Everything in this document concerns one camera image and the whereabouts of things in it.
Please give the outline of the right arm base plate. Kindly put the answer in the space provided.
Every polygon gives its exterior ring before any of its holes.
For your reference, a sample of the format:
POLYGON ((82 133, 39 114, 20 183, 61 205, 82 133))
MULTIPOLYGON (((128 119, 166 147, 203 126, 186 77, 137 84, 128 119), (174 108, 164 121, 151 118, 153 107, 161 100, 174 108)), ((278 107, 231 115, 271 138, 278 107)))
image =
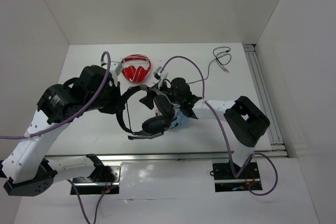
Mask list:
POLYGON ((230 163, 213 163, 213 168, 210 175, 214 179, 215 192, 230 192, 230 191, 248 191, 262 190, 260 174, 256 162, 251 162, 247 165, 244 171, 235 178, 230 163))

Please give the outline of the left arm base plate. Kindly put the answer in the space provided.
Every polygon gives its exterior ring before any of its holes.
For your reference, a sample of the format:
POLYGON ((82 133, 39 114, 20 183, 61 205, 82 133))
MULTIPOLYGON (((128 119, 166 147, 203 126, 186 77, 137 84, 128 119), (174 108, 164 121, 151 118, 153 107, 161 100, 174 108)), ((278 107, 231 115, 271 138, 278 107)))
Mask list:
POLYGON ((104 191, 107 195, 117 195, 120 191, 121 162, 107 162, 110 167, 109 174, 101 175, 98 180, 86 177, 72 179, 80 195, 101 195, 104 191))

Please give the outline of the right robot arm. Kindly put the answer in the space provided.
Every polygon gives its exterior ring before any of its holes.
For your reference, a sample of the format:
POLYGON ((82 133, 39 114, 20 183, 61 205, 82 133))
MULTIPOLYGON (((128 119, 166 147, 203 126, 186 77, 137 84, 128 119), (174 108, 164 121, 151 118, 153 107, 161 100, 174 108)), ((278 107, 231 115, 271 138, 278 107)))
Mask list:
POLYGON ((154 106, 154 99, 158 95, 165 95, 171 105, 177 105, 173 122, 185 116, 190 119, 217 120, 223 133, 227 150, 230 151, 227 135, 222 122, 225 121, 235 138, 240 143, 231 155, 233 161, 229 165, 229 172, 235 178, 242 177, 247 172, 247 163, 255 154, 255 146, 270 126, 269 119, 246 96, 232 101, 209 100, 192 94, 190 86, 183 78, 175 78, 168 87, 164 80, 160 80, 152 87, 151 94, 140 101, 148 108, 154 106))

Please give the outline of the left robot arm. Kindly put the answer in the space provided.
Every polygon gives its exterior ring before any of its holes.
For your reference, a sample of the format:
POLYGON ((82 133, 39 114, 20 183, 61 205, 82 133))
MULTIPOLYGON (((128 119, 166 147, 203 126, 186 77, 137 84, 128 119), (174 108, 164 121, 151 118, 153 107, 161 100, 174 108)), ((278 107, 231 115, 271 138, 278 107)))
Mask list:
POLYGON ((33 120, 20 142, 1 161, 4 189, 10 196, 34 197, 53 183, 77 177, 93 182, 112 182, 113 173, 95 154, 75 158, 47 159, 58 136, 85 112, 114 114, 120 93, 121 63, 110 67, 86 66, 79 77, 49 87, 37 103, 33 120))

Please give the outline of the black headset with microphone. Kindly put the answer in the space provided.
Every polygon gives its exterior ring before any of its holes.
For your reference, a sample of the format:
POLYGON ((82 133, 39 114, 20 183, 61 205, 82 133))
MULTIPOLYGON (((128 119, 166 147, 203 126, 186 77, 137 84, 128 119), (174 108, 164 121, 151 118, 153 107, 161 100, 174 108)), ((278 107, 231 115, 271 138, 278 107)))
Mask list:
POLYGON ((129 88, 119 100, 118 111, 116 113, 116 119, 125 132, 128 134, 129 140, 143 140, 143 139, 153 139, 162 136, 166 130, 164 129, 166 124, 166 117, 174 116, 173 104, 170 102, 168 97, 164 95, 161 91, 156 88, 149 87, 147 85, 141 84, 138 86, 133 86, 129 88), (127 109, 128 100, 138 92, 144 92, 145 96, 152 97, 154 100, 154 108, 150 110, 144 104, 140 103, 142 108, 136 109, 136 115, 144 121, 141 123, 140 128, 132 128, 131 126, 126 126, 124 121, 124 110, 127 109))

